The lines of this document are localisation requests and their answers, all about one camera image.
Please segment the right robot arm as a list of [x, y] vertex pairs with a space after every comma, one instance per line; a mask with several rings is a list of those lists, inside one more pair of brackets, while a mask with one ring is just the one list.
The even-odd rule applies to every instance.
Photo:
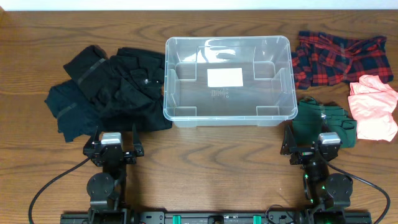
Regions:
[[290, 156], [290, 164], [303, 169], [306, 199], [300, 223], [346, 223], [345, 208], [351, 205], [353, 180], [342, 173], [329, 172], [329, 162], [338, 156], [342, 141], [336, 132], [320, 133], [311, 146], [298, 146], [289, 125], [284, 129], [280, 153]]

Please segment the large black garment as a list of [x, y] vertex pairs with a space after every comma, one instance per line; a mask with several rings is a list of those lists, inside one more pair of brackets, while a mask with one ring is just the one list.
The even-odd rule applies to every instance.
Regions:
[[123, 47], [109, 58], [112, 78], [99, 92], [102, 130], [141, 132], [170, 129], [163, 115], [165, 55]]

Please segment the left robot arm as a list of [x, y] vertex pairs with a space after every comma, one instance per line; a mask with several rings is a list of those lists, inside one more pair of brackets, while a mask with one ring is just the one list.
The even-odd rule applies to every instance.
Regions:
[[134, 211], [125, 203], [126, 166], [144, 156], [136, 125], [132, 125], [133, 150], [123, 149], [121, 133], [96, 130], [83, 147], [83, 154], [102, 171], [93, 175], [86, 186], [90, 196], [88, 223], [138, 223]]

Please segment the dark teal garment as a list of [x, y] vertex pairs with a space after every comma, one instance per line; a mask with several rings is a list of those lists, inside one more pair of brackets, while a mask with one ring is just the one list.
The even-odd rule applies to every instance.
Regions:
[[73, 80], [51, 87], [45, 103], [57, 119], [58, 132], [65, 142], [81, 135], [92, 136], [102, 128], [98, 112]]

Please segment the black garment with tape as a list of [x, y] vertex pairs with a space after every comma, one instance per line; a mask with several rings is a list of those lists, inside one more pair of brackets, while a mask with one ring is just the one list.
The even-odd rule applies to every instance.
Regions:
[[106, 54], [97, 45], [82, 50], [63, 68], [89, 100], [99, 93], [111, 76]]

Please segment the pink garment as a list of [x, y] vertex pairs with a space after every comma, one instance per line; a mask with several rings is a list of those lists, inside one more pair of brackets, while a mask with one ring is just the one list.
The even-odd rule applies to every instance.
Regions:
[[357, 121], [357, 138], [392, 141], [397, 123], [392, 116], [397, 107], [397, 92], [378, 76], [363, 75], [350, 84], [349, 108]]

